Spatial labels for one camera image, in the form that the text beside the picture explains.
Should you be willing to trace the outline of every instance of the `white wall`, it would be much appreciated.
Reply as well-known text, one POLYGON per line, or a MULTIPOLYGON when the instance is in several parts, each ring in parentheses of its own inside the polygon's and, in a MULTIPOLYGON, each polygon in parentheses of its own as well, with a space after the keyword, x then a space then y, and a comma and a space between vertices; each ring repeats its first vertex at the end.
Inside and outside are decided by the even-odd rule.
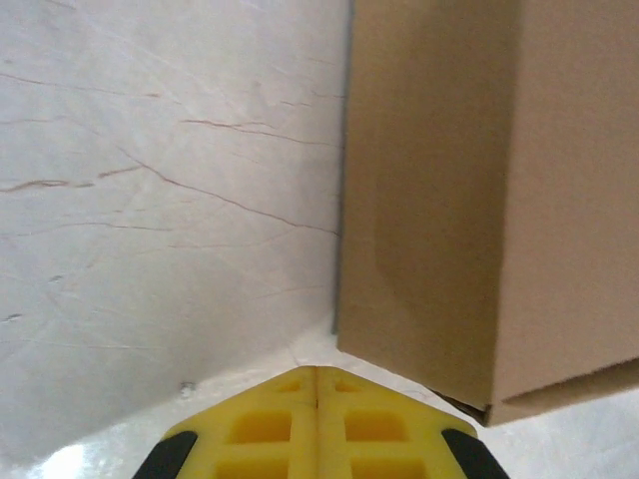
POLYGON ((3 0, 0 451, 332 311, 346 0, 3 0))

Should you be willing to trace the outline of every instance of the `brown cardboard box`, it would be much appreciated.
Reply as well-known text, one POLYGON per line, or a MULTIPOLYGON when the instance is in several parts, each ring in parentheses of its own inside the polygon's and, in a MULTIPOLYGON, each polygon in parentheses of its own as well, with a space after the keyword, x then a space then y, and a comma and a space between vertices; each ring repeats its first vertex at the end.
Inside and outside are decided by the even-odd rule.
POLYGON ((484 423, 639 383, 639 3, 355 0, 339 347, 484 423))

